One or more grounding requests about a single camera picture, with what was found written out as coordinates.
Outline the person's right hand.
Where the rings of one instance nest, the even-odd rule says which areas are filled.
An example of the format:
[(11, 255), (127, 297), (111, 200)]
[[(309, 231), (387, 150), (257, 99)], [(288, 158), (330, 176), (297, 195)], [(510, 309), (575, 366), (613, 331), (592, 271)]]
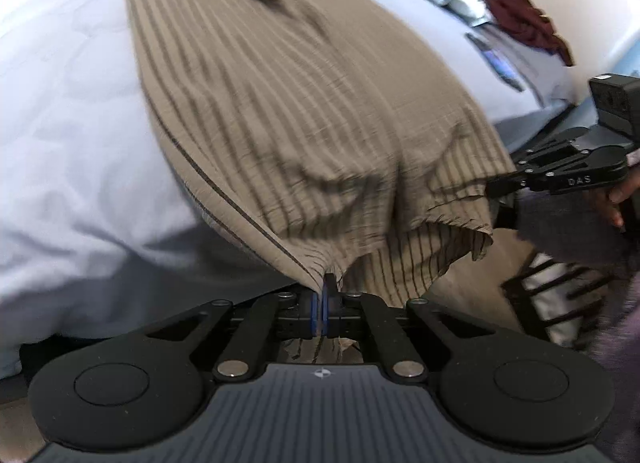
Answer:
[(639, 162), (630, 163), (627, 177), (612, 188), (598, 188), (586, 193), (585, 198), (600, 216), (612, 226), (622, 229), (624, 218), (620, 205), (639, 191)]

